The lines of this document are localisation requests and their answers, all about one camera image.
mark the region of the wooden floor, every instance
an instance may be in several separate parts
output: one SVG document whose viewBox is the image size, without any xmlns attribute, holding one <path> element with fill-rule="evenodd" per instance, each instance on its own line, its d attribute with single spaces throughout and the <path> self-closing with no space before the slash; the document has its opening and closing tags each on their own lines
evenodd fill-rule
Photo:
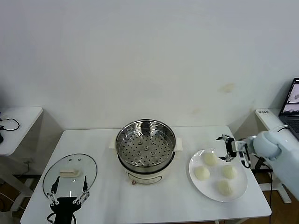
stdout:
<svg viewBox="0 0 299 224">
<path fill-rule="evenodd" d="M 26 181 L 26 178 L 21 177 L 19 178 L 22 182 Z M 259 183 L 267 183 L 270 182 L 270 178 L 267 174 L 256 174 L 256 179 Z M 38 178 L 34 181 L 34 184 L 32 186 L 32 189 L 35 188 L 35 186 L 38 183 Z M 19 192 L 15 190 L 13 187 L 8 185 L 7 183 L 4 183 L 0 185 L 0 192 L 7 195 L 11 199 L 15 199 Z M 281 200 L 278 192 L 273 191 L 272 193 L 272 218 L 271 218 L 271 224 L 299 224 L 299 202 L 295 199 L 293 195 L 291 195 L 290 192 L 289 196 L 291 197 L 292 203 L 291 204 L 284 204 Z M 270 198 L 270 192 L 264 192 L 265 197 L 269 201 Z M 25 199 L 22 207 L 25 208 L 29 202 L 29 198 Z M 12 202 L 6 199 L 4 196 L 0 195 L 0 211 L 9 211 L 10 207 L 12 206 Z M 13 216 L 17 218 L 21 218 L 23 215 L 23 210 L 19 210 L 18 212 L 14 212 Z M 245 221 L 243 224 L 268 224 L 269 223 L 269 217 L 263 217 L 263 218 L 254 218 L 249 219 Z M 214 222 L 204 222 L 200 224 L 214 224 Z"/>
</svg>

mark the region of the white wall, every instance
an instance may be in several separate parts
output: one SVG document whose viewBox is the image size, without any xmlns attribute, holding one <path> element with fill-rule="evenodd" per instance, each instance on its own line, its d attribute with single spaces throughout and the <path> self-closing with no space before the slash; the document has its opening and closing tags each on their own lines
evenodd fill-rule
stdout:
<svg viewBox="0 0 299 224">
<path fill-rule="evenodd" d="M 280 107 L 299 76 L 298 8 L 297 0 L 2 0 L 0 102 L 40 105 L 62 129 L 153 118 L 236 132 L 254 109 Z"/>
</svg>

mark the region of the laptop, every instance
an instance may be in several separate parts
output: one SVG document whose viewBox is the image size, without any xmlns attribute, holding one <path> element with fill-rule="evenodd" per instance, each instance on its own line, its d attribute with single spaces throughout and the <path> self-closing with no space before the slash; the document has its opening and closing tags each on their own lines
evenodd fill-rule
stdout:
<svg viewBox="0 0 299 224">
<path fill-rule="evenodd" d="M 294 78 L 279 118 L 289 126 L 290 131 L 299 140 L 299 78 Z"/>
</svg>

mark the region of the white table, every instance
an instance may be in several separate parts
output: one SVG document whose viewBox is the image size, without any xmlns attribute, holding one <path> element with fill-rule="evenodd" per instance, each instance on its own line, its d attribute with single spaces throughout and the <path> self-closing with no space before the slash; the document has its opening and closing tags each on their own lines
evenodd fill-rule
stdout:
<svg viewBox="0 0 299 224">
<path fill-rule="evenodd" d="M 236 201 L 221 203 L 204 196 L 190 181 L 190 158 L 204 148 L 216 148 L 226 154 L 223 141 L 215 141 L 226 126 L 175 127 L 183 140 L 180 159 L 171 163 L 169 175 L 152 185 L 133 186 L 109 144 L 118 129 L 69 130 L 61 136 L 56 149 L 30 199 L 21 219 L 22 224 L 43 224 L 52 212 L 43 194 L 42 183 L 47 170 L 62 157 L 85 153 L 95 159 L 98 176 L 90 197 L 74 214 L 77 223 L 173 223 L 264 217 L 271 209 L 250 169 L 246 170 L 248 188 Z"/>
<path fill-rule="evenodd" d="M 284 123 L 278 117 L 279 112 L 280 109 L 267 109 L 267 108 L 257 109 L 256 115 L 261 120 L 261 122 L 263 123 L 263 125 L 266 127 L 267 130 L 276 129 L 276 131 L 278 131 L 279 128 L 276 127 L 284 125 Z M 292 144 L 295 147 L 299 148 L 299 141 L 288 129 L 281 130 L 279 132 L 279 135 L 281 135 L 285 140 L 287 140 L 289 144 Z M 262 191 L 267 191 L 271 189 L 271 184 L 261 183 L 260 187 Z M 278 191 L 284 203 L 292 202 L 279 179 L 274 178 L 272 189 Z"/>
<path fill-rule="evenodd" d="M 1 119 L 14 118 L 20 124 L 19 129 L 15 131 L 0 131 L 4 138 L 3 142 L 0 143 L 0 156 L 9 156 L 17 149 L 30 128 L 43 112 L 43 109 L 41 107 L 11 107 L 0 108 L 0 112 Z M 4 126 L 6 129 L 14 129 L 17 127 L 17 124 L 13 120 L 0 121 L 0 125 Z M 15 178 L 9 170 L 1 164 L 0 179 L 4 180 L 21 192 L 11 207 L 11 211 L 17 211 L 23 199 L 32 195 L 33 191 L 29 188 L 29 186 L 34 179 L 27 179 L 24 184 Z"/>
<path fill-rule="evenodd" d="M 19 146 L 23 138 L 26 136 L 30 128 L 42 114 L 41 107 L 11 107 L 0 108 L 0 118 L 14 118 L 20 123 L 20 128 L 15 131 L 1 131 L 4 141 L 0 144 L 0 156 L 9 156 Z M 13 129 L 17 127 L 13 120 L 0 121 L 0 125 L 4 128 Z"/>
</svg>

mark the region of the stainless steel steamer basket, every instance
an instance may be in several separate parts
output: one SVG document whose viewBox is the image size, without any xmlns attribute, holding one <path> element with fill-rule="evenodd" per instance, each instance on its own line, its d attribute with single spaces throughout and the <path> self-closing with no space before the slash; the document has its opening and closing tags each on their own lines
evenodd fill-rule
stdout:
<svg viewBox="0 0 299 224">
<path fill-rule="evenodd" d="M 174 157 L 173 131 L 157 120 L 142 119 L 126 125 L 116 137 L 116 151 L 125 168 L 151 174 L 167 167 Z"/>
</svg>

